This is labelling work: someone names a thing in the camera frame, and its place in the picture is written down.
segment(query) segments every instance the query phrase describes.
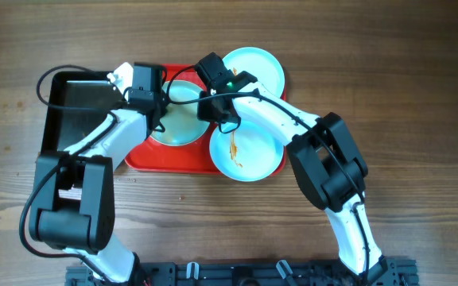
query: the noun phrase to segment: white plate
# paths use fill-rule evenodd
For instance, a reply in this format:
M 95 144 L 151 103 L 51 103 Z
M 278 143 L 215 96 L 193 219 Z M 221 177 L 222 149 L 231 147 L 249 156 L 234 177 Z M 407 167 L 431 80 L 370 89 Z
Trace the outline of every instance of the white plate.
M 162 89 L 167 90 L 169 82 L 165 83 Z M 169 91 L 169 96 L 175 101 L 187 101 L 198 99 L 203 89 L 194 83 L 184 80 L 175 80 Z M 156 141 L 168 146 L 182 146 L 194 142 L 203 136 L 210 123 L 197 119 L 197 104 L 186 105 L 169 104 L 167 114 L 160 119 L 165 127 L 165 132 L 151 133 Z
M 231 70 L 234 68 L 236 73 L 249 72 L 257 77 L 258 81 L 273 95 L 282 96 L 285 86 L 284 70 L 269 52 L 254 47 L 239 48 L 228 53 L 223 58 L 223 63 Z
M 226 123 L 222 131 L 227 132 L 235 127 L 236 124 Z M 284 146 L 254 123 L 242 122 L 234 133 L 223 134 L 215 129 L 210 140 L 210 155 L 224 175 L 251 182 L 264 179 L 277 169 L 284 156 Z

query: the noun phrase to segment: table surface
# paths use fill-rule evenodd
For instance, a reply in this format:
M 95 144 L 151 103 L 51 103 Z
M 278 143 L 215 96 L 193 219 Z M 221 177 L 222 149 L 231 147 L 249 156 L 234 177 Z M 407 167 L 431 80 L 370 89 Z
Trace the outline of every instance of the table surface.
M 450 0 L 0 0 L 0 284 L 62 284 L 74 263 L 33 257 L 17 235 L 45 123 L 34 94 L 44 71 L 193 64 L 242 46 L 281 61 L 293 105 L 345 119 L 369 166 L 367 213 L 385 255 L 417 259 L 423 285 L 458 284 L 458 1 Z M 114 187 L 115 233 L 142 261 L 337 257 L 326 215 L 301 194 L 289 162 L 256 183 L 122 165 Z

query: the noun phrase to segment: brown tabletop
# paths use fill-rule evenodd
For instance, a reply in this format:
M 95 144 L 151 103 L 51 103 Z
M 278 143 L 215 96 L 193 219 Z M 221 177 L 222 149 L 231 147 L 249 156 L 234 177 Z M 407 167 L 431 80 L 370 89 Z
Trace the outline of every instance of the brown tabletop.
M 44 71 L 194 64 L 242 46 L 281 61 L 293 105 L 345 119 L 369 166 L 367 213 L 383 253 L 417 259 L 423 285 L 458 284 L 458 1 L 30 2 L 0 0 L 0 284 L 62 284 L 75 263 L 34 257 L 17 235 L 45 123 L 34 94 Z M 114 187 L 115 233 L 142 261 L 337 258 L 326 215 L 289 163 L 256 183 L 123 165 Z

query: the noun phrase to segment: white arm segment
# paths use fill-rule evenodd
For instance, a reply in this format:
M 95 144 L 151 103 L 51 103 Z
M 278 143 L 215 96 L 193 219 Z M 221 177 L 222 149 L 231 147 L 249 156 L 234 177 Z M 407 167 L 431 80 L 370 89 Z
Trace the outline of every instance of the white arm segment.
M 300 117 L 310 126 L 314 127 L 316 124 L 316 119 L 318 119 L 319 116 L 298 110 L 296 107 L 273 96 L 260 83 L 251 83 L 243 89 L 245 91 L 252 91 L 255 88 L 259 89 L 261 95 L 280 103 L 283 107 Z M 302 135 L 306 132 L 303 126 L 296 125 L 295 121 L 289 115 L 268 102 L 259 101 L 259 99 L 256 98 L 245 97 L 233 99 L 233 104 L 242 120 L 247 120 L 261 126 L 284 146 L 291 142 L 294 135 Z M 335 213 L 328 208 L 325 210 L 339 243 L 340 260 L 356 274 L 360 274 L 365 270 L 363 236 L 356 221 L 355 214 L 351 211 L 353 204 L 358 201 L 359 197 L 355 195 L 343 205 L 343 210 L 341 212 Z M 377 247 L 372 237 L 371 228 L 369 227 L 367 215 L 365 214 L 365 206 L 362 205 L 357 208 L 367 236 L 369 248 L 371 249 L 369 264 L 369 268 L 371 268 L 381 257 L 381 250 Z
M 365 271 L 365 244 L 363 243 L 362 232 L 356 221 L 355 214 L 352 212 L 353 204 L 359 202 L 358 195 L 353 195 L 343 206 L 342 211 L 335 213 L 329 208 L 324 210 L 332 224 L 333 232 L 339 242 L 340 260 L 353 272 L 360 274 Z M 365 236 L 369 244 L 370 263 L 369 269 L 378 263 L 382 253 L 375 244 L 372 237 L 371 227 L 365 213 L 365 206 L 357 206 L 358 215 L 362 221 Z
M 146 139 L 146 116 L 132 110 L 112 110 L 118 117 L 118 123 L 102 139 L 96 142 L 91 149 L 81 153 L 83 157 L 102 155 L 112 158 L 113 171 L 125 156 L 137 145 Z M 81 149 L 89 141 L 93 140 L 98 134 L 102 133 L 113 121 L 112 116 L 108 115 L 106 120 L 95 130 L 87 135 L 82 141 L 71 145 L 65 149 L 70 153 Z M 134 267 L 134 254 L 129 251 L 112 234 L 107 246 L 98 254 L 88 254 L 80 249 L 64 249 L 66 253 L 79 253 L 84 255 L 93 265 L 100 269 L 112 282 L 126 282 L 130 278 Z
M 96 142 L 89 150 L 81 153 L 83 157 L 102 155 L 112 158 L 113 171 L 126 155 L 137 145 L 141 144 L 147 137 L 146 116 L 133 110 L 112 110 L 118 117 L 116 126 L 102 139 Z M 107 115 L 102 124 L 87 135 L 83 140 L 74 145 L 68 146 L 64 151 L 74 153 L 81 149 L 89 141 L 102 133 L 113 121 L 112 116 Z
M 260 95 L 279 103 L 311 127 L 314 127 L 316 124 L 316 119 L 319 118 L 318 115 L 306 113 L 288 104 L 284 100 L 272 95 L 259 82 L 247 84 L 241 91 L 252 91 L 255 88 L 259 89 Z M 303 126 L 298 125 L 289 115 L 269 102 L 259 101 L 259 99 L 253 97 L 244 97 L 233 99 L 233 105 L 242 120 L 247 120 L 261 126 L 284 146 L 291 142 L 294 135 L 302 135 L 306 131 Z

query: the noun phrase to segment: wooden table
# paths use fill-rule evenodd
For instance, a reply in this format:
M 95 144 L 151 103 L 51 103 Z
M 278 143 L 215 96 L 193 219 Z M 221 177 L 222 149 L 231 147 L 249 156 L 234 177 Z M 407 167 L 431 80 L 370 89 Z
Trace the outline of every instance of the wooden table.
M 345 119 L 369 165 L 382 251 L 417 259 L 423 285 L 458 284 L 458 1 L 31 2 L 0 0 L 0 284 L 62 284 L 74 262 L 33 257 L 17 236 L 45 123 L 34 94 L 44 71 L 193 64 L 242 46 L 281 61 L 292 104 Z M 114 177 L 115 233 L 143 261 L 337 257 L 326 215 L 289 163 L 250 184 L 126 166 Z

